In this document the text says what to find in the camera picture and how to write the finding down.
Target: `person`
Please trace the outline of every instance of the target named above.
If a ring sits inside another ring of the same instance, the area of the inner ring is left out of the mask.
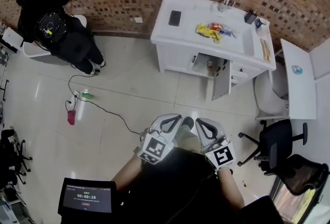
[[[91,32],[82,26],[79,19],[69,16],[71,13],[70,0],[16,0],[16,3],[22,7],[18,22],[18,30],[24,41],[32,43],[36,41],[36,26],[38,21],[50,10],[56,9],[63,13],[66,21],[70,25],[70,31],[80,33],[84,40],[86,48],[81,48],[76,38],[76,43],[68,42],[68,45],[61,45],[59,49],[52,50],[46,47],[53,55],[58,56],[68,62],[71,62],[76,68],[87,74],[98,74],[100,71],[93,67],[90,61],[100,66],[106,67],[104,56],[96,46]]]
[[[283,223],[269,197],[244,207],[230,169],[215,173],[200,153],[193,126],[193,119],[186,117],[175,136],[178,148],[161,162],[152,165],[133,155],[115,175],[112,180],[122,203],[120,222],[265,223],[255,216],[262,215],[271,217],[267,223]]]

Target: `white countertop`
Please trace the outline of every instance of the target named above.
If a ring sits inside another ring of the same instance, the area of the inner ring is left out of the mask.
[[[168,24],[172,10],[181,11],[179,26]],[[263,59],[260,37],[256,33],[254,23],[244,21],[246,12],[238,8],[218,11],[218,3],[210,0],[163,0],[151,41],[154,44],[173,43],[203,49],[213,56],[243,62],[248,65],[259,65],[262,69],[275,70],[275,56],[268,33],[263,39],[267,40],[270,48],[271,62]],[[198,23],[225,24],[238,34],[236,38],[224,36],[220,44],[215,44],[212,38],[205,38],[195,32]]]

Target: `white wall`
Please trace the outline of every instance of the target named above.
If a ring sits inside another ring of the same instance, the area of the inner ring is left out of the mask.
[[[310,52],[315,78],[330,72],[330,39]],[[293,143],[293,153],[318,163],[327,163],[330,166],[330,78],[316,84],[317,119],[292,120],[293,132],[302,133],[303,123],[308,124],[308,142],[305,146],[301,141]],[[326,214],[330,219],[330,178],[322,192],[321,204],[313,210]]]

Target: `black phone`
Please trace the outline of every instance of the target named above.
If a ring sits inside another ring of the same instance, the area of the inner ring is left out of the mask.
[[[181,18],[181,11],[172,10],[170,15],[169,25],[178,27],[180,24],[180,18]]]

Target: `wall outlet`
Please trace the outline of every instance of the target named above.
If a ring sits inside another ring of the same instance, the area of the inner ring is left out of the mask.
[[[134,18],[134,20],[136,23],[143,23],[142,18]]]

